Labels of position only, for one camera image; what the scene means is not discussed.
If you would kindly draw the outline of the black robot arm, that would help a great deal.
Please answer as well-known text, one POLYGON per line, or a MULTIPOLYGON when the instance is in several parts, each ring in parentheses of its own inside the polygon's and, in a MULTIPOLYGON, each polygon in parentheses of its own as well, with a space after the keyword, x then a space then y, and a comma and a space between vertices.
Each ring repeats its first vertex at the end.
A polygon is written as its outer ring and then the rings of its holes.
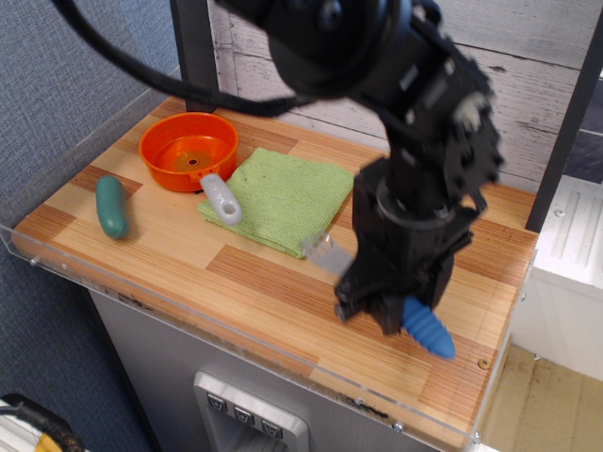
POLYGON ((439 28, 432 1, 229 1, 263 30, 283 81, 308 101, 347 98, 381 120, 390 154, 362 168, 352 195, 357 255, 337 313, 368 312, 386 334, 417 299, 442 298, 454 255, 486 209, 502 156, 492 91, 439 28))

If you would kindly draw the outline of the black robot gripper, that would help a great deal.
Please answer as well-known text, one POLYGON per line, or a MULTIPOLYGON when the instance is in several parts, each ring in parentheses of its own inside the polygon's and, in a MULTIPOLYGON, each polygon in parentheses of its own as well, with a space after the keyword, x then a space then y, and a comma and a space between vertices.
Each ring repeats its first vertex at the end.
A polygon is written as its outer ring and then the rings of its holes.
POLYGON ((451 278, 454 254, 471 243, 470 228, 487 206, 476 189, 468 193, 474 208, 453 202, 423 216, 408 211, 388 180, 391 163, 378 159, 354 179, 352 229, 358 250, 334 290, 339 303, 368 302, 383 335, 400 332, 404 298, 414 296, 431 310, 437 307, 451 278))

